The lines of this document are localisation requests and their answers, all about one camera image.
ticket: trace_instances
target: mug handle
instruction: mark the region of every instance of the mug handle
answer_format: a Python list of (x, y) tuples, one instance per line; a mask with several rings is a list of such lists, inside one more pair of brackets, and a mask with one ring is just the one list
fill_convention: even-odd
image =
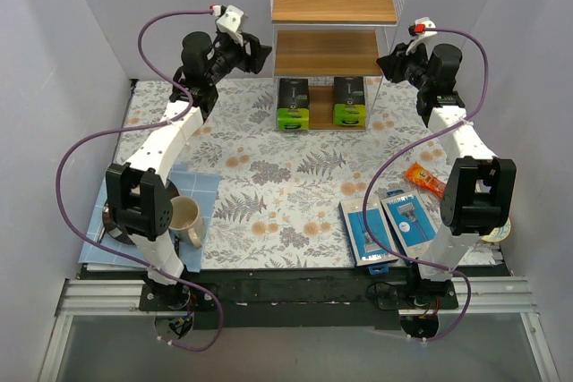
[(191, 239), (191, 243), (195, 248), (200, 248), (203, 246), (203, 244), (201, 243), (201, 237), (199, 237), (197, 232), (195, 232), (194, 228), (190, 228), (189, 230), (187, 230), (187, 233), (189, 234), (189, 239)]

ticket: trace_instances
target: blue card package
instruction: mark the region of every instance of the blue card package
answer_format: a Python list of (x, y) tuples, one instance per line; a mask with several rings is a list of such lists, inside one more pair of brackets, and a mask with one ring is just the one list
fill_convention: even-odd
[(384, 199), (382, 206), (406, 255), (422, 256), (436, 235), (436, 227), (417, 191)]
[[(362, 199), (351, 199), (340, 202), (340, 211), (342, 212), (351, 249), (355, 256), (355, 265), (357, 267), (363, 267), (396, 261), (396, 257), (388, 254), (378, 246), (366, 232), (362, 206)], [(390, 239), (389, 227), (378, 199), (369, 200), (366, 217), (368, 219), (368, 226), (370, 226), (376, 238), (385, 246), (396, 250), (396, 246)]]

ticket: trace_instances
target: product box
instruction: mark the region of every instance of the product box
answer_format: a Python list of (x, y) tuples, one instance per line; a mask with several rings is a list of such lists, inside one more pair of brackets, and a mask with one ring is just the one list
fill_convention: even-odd
[(308, 80), (291, 78), (278, 80), (279, 130), (308, 130), (309, 105)]
[[(396, 257), (378, 246), (366, 232), (362, 206), (363, 199), (350, 199), (340, 202), (340, 212), (350, 240), (350, 248), (355, 256), (355, 265), (365, 267), (396, 261)], [(368, 201), (366, 216), (368, 217), (368, 225), (376, 238), (388, 248), (396, 250), (396, 245), (390, 239), (388, 223), (378, 199), (372, 198)]]
[(421, 257), (436, 235), (436, 226), (428, 215), (420, 194), (409, 191), (382, 201), (384, 211), (408, 257)]
[(366, 125), (366, 97), (362, 77), (335, 77), (334, 100), (334, 124), (348, 127)]

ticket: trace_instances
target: red cable connector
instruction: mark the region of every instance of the red cable connector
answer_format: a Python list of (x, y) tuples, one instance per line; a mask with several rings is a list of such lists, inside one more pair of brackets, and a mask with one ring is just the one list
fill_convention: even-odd
[(418, 34), (418, 35), (421, 34), (421, 33), (423, 33), (425, 30), (426, 30), (426, 25), (425, 25), (425, 24), (420, 23), (420, 24), (416, 24), (416, 25), (414, 26), (414, 33), (416, 33), (416, 34)]

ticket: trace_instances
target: orange snack packet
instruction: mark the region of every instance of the orange snack packet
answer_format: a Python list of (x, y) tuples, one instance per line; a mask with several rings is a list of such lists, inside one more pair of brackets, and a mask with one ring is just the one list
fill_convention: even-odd
[(415, 183), (418, 187), (425, 188), (426, 190), (433, 192), (440, 199), (444, 195), (446, 184), (417, 163), (410, 166), (405, 177), (408, 181)]

